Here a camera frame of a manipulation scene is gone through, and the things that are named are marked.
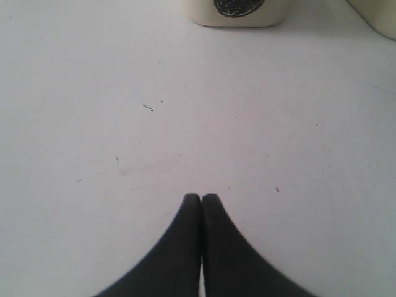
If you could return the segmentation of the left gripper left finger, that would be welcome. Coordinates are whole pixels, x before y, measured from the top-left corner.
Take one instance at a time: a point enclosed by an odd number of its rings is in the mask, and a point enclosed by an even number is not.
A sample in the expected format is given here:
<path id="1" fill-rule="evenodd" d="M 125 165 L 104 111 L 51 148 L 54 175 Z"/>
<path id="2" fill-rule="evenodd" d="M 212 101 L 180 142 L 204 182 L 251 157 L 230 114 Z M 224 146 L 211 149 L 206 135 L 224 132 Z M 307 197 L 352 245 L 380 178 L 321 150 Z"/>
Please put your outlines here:
<path id="1" fill-rule="evenodd" d="M 156 245 L 130 271 L 98 296 L 198 296 L 202 203 L 186 194 Z"/>

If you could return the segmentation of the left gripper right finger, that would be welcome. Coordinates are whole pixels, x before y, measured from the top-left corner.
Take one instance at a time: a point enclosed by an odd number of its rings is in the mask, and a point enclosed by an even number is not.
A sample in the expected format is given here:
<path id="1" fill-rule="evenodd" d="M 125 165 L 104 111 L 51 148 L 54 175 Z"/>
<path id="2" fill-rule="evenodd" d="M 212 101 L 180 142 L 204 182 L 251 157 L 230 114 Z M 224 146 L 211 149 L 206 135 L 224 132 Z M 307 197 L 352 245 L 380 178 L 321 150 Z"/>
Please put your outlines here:
<path id="1" fill-rule="evenodd" d="M 207 296 L 312 296 L 268 263 L 239 232 L 216 194 L 202 198 Z"/>

